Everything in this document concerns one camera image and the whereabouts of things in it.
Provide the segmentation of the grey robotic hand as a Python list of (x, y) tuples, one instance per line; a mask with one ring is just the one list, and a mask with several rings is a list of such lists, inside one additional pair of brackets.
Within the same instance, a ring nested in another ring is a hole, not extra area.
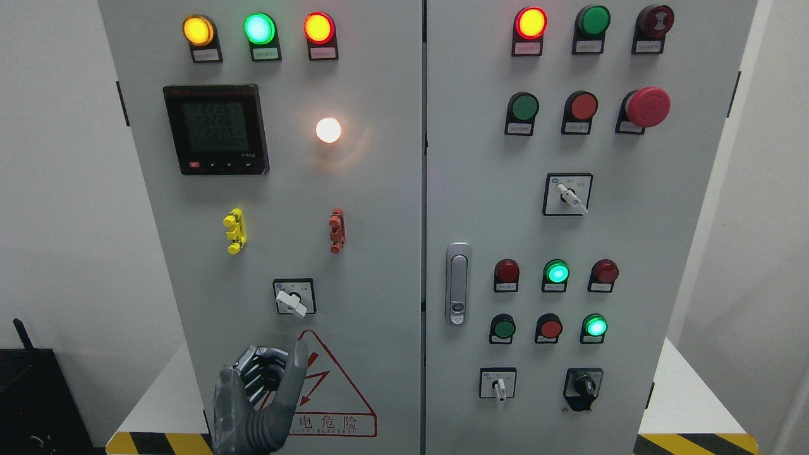
[(308, 357), (303, 340), (289, 353), (251, 345), (219, 372), (214, 453), (269, 454), (283, 447), (300, 403)]

